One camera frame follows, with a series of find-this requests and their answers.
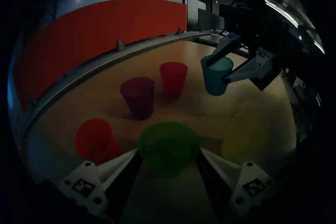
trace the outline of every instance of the purple cup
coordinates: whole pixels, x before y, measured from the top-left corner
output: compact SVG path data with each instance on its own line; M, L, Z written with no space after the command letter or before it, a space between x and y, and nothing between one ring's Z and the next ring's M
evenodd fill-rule
M149 118L154 110L154 81L147 77L125 81L120 93L135 119Z

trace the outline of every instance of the blue cup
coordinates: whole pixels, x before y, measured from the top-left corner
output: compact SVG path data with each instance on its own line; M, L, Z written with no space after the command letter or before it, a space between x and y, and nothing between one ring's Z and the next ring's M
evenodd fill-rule
M222 95L227 84L222 82L222 78L232 72L234 63L231 59L224 57L211 66L207 66L207 60L213 55L205 56L201 59L205 88L207 92L214 96Z

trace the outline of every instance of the table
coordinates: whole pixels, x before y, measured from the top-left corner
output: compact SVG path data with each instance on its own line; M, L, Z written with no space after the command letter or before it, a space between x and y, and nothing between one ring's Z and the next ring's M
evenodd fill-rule
M199 37L198 39L204 42L208 42L212 45L218 45L219 40L221 40L224 36L221 36L219 34L211 34L203 37Z
M215 46L217 46L218 43L219 43L219 41L220 41L223 37L225 37L225 36L222 36L222 35L219 35L219 34L211 34L211 35L207 35L207 36L199 37L198 39L201 40L201 41L203 41L203 42L209 43L209 44L211 44L211 45L215 45ZM248 53L248 52L249 52L249 50L246 49L246 48L244 48L244 47L241 47L241 48L239 48L238 50L240 50L240 51L242 51L242 52L244 52L244 53Z
M58 182L82 162L75 149L75 135L80 125L92 118L102 118L111 125L125 152L136 148L139 135L149 125L181 121L201 137L203 148L237 164L253 160L274 175L296 144L283 82L277 77L261 92L244 80L229 84L222 96L211 96L205 90L200 60L213 50L194 42L174 42L122 61L66 93L41 115L26 138L33 179ZM233 53L228 57L234 68L246 60ZM159 67L169 61L189 68L179 99L163 94ZM155 111L144 121L131 119L119 92L124 81L139 76L155 81Z

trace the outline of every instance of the orange wall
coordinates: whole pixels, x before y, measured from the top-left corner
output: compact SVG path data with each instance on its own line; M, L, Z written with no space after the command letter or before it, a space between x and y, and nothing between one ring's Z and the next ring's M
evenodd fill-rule
M60 77L98 55L149 37L186 30L186 5L163 0L112 0L70 12L41 30L14 64L24 110Z

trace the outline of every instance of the plastic cup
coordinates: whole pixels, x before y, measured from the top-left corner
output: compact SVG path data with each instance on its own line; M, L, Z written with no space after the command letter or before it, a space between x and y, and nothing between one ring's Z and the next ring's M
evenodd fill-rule
M175 121L163 121L146 128L139 140L141 157L165 177L175 177L194 160L200 148L200 140L187 125Z
M188 67L178 62L167 62L160 66L162 85L166 95L177 97L182 94Z
M110 125L102 119L84 122L77 131L75 146L78 154L96 165L105 163L121 154Z
M219 96L225 92L228 86L222 82L222 78L232 72L234 63L231 59L224 57L213 65L207 66L207 60L211 56L212 55L205 56L201 59L204 83L205 88L209 94Z
M154 85L146 77L129 79L121 85L120 93L135 119L147 119L153 114Z

